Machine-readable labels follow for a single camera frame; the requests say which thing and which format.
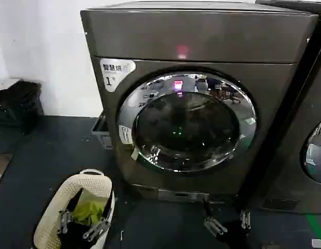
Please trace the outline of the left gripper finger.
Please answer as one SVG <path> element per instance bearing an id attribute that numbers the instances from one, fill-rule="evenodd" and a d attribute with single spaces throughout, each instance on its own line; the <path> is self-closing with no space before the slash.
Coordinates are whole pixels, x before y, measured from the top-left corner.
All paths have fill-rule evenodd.
<path id="1" fill-rule="evenodd" d="M 68 232 L 68 224 L 72 222 L 72 212 L 78 204 L 82 192 L 83 189 L 79 189 L 79 191 L 69 200 L 66 208 L 60 211 L 60 234 L 66 234 Z"/>
<path id="2" fill-rule="evenodd" d="M 111 208 L 113 196 L 114 192 L 111 191 L 100 221 L 83 234 L 83 239 L 98 239 L 104 232 L 106 232 L 110 228 L 110 214 L 113 210 Z"/>

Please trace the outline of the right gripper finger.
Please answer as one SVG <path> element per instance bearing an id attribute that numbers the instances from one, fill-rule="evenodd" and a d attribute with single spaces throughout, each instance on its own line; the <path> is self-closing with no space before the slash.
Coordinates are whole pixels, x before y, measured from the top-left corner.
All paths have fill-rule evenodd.
<path id="1" fill-rule="evenodd" d="M 205 228 L 214 236 L 222 236 L 227 233 L 227 228 L 212 216 L 211 208 L 209 207 L 209 203 L 207 202 L 207 200 L 203 199 L 202 203 L 206 214 L 206 217 L 204 219 Z"/>
<path id="2" fill-rule="evenodd" d="M 249 210 L 241 210 L 240 220 L 243 229 L 251 229 L 251 212 Z"/>

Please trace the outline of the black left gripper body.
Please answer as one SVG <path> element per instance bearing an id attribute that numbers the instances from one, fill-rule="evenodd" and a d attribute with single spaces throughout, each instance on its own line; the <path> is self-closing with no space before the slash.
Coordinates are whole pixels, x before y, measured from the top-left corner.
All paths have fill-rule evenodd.
<path id="1" fill-rule="evenodd" d="M 91 243 L 82 238 L 88 230 L 87 226 L 68 226 L 66 234 L 57 233 L 61 242 L 60 248 L 91 248 Z"/>

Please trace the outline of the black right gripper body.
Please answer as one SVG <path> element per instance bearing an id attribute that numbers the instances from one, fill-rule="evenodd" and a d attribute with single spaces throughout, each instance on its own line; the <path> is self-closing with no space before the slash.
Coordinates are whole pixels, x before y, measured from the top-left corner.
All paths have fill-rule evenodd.
<path id="1" fill-rule="evenodd" d="M 242 227 L 240 220 L 232 220 L 224 223 L 227 232 L 222 235 L 222 242 L 230 248 L 251 249 L 252 245 L 248 241 L 250 230 Z"/>

